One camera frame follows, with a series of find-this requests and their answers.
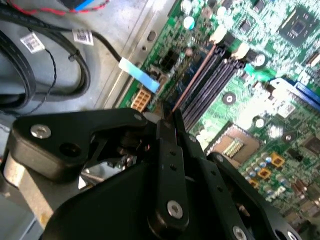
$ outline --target ram slot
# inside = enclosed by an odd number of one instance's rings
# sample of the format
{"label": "ram slot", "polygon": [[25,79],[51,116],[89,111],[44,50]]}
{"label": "ram slot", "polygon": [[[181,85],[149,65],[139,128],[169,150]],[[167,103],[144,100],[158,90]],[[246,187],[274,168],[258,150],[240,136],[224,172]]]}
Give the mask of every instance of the ram slot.
{"label": "ram slot", "polygon": [[189,131],[201,118],[219,93],[224,89],[232,76],[245,67],[246,63],[234,58],[225,59],[220,62],[213,74],[205,80],[205,83],[198,89],[196,97],[191,99],[191,103],[182,109],[185,128]]}
{"label": "ram slot", "polygon": [[216,46],[213,54],[205,67],[200,72],[199,76],[195,79],[194,84],[190,87],[189,91],[185,94],[180,109],[184,112],[187,106],[189,106],[194,98],[197,97],[199,91],[204,87],[206,81],[214,73],[217,66],[226,58],[230,57],[230,53],[227,52],[225,46]]}

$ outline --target sticker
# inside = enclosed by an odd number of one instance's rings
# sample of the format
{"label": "sticker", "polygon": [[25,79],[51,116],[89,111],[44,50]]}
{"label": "sticker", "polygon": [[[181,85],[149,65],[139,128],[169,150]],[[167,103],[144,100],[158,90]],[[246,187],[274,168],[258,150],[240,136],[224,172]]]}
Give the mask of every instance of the sticker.
{"label": "sticker", "polygon": [[94,39],[92,37],[92,32],[90,30],[72,30],[73,39],[77,43],[86,44],[86,45],[94,45]]}
{"label": "sticker", "polygon": [[40,39],[36,36],[34,32],[28,34],[23,38],[20,38],[20,41],[32,54],[46,49],[45,45],[43,45],[43,43],[40,41]]}

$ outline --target chip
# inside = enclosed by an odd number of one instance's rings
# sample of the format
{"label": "chip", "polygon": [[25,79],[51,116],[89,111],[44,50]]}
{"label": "chip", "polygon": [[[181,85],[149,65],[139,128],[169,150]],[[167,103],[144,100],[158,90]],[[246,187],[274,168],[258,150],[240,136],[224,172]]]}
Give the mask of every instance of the chip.
{"label": "chip", "polygon": [[253,5],[254,10],[260,13],[265,8],[265,2],[263,0],[257,0]]}
{"label": "chip", "polygon": [[240,25],[240,29],[246,33],[249,32],[250,28],[251,26],[246,20],[244,20]]}
{"label": "chip", "polygon": [[310,136],[307,140],[304,141],[303,146],[313,155],[320,155],[320,139],[316,136]]}
{"label": "chip", "polygon": [[279,35],[300,47],[317,28],[319,20],[304,7],[298,6],[279,28]]}
{"label": "chip", "polygon": [[223,3],[221,4],[222,7],[225,7],[226,9],[229,9],[232,5],[233,0],[224,0]]}

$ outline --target metal screw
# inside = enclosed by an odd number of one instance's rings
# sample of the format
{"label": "metal screw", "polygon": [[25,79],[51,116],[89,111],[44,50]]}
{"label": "metal screw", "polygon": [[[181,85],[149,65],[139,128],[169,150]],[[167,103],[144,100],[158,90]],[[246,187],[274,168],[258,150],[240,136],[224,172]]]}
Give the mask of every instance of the metal screw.
{"label": "metal screw", "polygon": [[289,236],[290,240],[298,240],[297,237],[290,231],[288,231],[288,236]]}
{"label": "metal screw", "polygon": [[42,124],[33,125],[30,129],[32,136],[38,139],[47,139],[51,136],[51,130],[48,126]]}
{"label": "metal screw", "polygon": [[141,117],[140,115],[138,115],[138,114],[134,114],[134,117],[135,117],[136,119],[138,119],[139,121],[142,120],[142,117]]}
{"label": "metal screw", "polygon": [[247,240],[245,232],[238,226],[232,228],[233,234],[238,240]]}
{"label": "metal screw", "polygon": [[170,216],[174,217],[175,219],[181,219],[184,214],[184,211],[182,210],[180,204],[174,200],[170,200],[168,202],[168,204],[166,205],[166,209],[168,210]]}
{"label": "metal screw", "polygon": [[216,159],[218,159],[221,163],[224,161],[224,158],[221,155],[215,155]]}
{"label": "metal screw", "polygon": [[194,143],[197,141],[197,139],[193,135],[189,135],[189,138]]}

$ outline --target blue connector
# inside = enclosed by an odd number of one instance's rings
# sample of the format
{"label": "blue connector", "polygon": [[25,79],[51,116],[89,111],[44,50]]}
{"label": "blue connector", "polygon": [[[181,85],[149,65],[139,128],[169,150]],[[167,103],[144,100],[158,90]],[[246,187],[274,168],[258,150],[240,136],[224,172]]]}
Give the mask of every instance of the blue connector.
{"label": "blue connector", "polygon": [[124,57],[121,58],[121,61],[119,62],[119,68],[134,77],[154,94],[157,92],[160,83],[156,80],[153,80],[144,71],[132,64],[129,60],[125,59]]}

